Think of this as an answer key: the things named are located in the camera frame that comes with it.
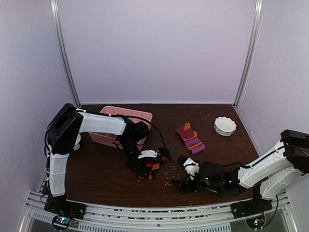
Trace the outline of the maroon orange purple striped sock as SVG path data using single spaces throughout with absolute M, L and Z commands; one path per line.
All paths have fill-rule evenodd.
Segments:
M 198 138 L 198 133 L 191 128 L 189 122 L 176 129 L 176 133 L 180 135 L 186 148 L 191 151 L 191 154 L 197 154 L 205 149 L 205 145 Z

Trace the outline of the black argyle red orange sock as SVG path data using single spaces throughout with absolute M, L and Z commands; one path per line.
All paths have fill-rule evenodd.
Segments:
M 157 171 L 172 160 L 170 152 L 165 147 L 156 150 L 143 150 L 138 155 L 136 174 L 139 179 L 154 180 Z

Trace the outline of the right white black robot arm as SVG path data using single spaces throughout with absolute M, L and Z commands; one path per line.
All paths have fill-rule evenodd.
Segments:
M 246 165 L 238 162 L 232 171 L 218 163 L 201 163 L 186 156 L 179 156 L 177 162 L 186 177 L 171 183 L 182 193 L 203 189 L 219 197 L 239 196 L 257 186 L 257 195 L 247 204 L 248 210 L 256 214 L 296 178 L 308 174 L 309 135 L 284 130 L 267 153 Z

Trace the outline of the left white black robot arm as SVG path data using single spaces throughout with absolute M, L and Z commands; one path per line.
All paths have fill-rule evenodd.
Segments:
M 46 171 L 49 177 L 48 206 L 58 214 L 64 215 L 83 208 L 81 203 L 67 200 L 65 178 L 67 161 L 81 142 L 82 133 L 106 133 L 116 137 L 121 146 L 120 152 L 126 157 L 126 167 L 138 179 L 149 180 L 157 166 L 171 159 L 166 144 L 155 150 L 140 150 L 139 142 L 146 138 L 152 122 L 139 116 L 110 115 L 88 112 L 65 104 L 48 125 L 45 133 Z M 105 166 L 107 177 L 102 187 L 90 191 L 88 200 L 118 206 L 138 207 L 180 207 L 187 205 L 184 195 L 164 193 L 156 186 L 146 189 L 128 184 L 124 172 L 117 168 L 114 161 Z

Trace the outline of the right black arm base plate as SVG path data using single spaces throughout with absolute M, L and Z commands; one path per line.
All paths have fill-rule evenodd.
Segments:
M 233 203 L 230 207 L 234 218 L 242 218 L 271 210 L 272 201 L 251 199 L 248 201 Z

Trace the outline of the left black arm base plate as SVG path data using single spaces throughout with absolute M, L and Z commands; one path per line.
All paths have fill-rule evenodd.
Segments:
M 75 202 L 65 202 L 64 205 L 56 205 L 54 202 L 48 202 L 44 210 L 57 215 L 63 215 L 67 218 L 83 219 L 86 211 L 86 205 Z

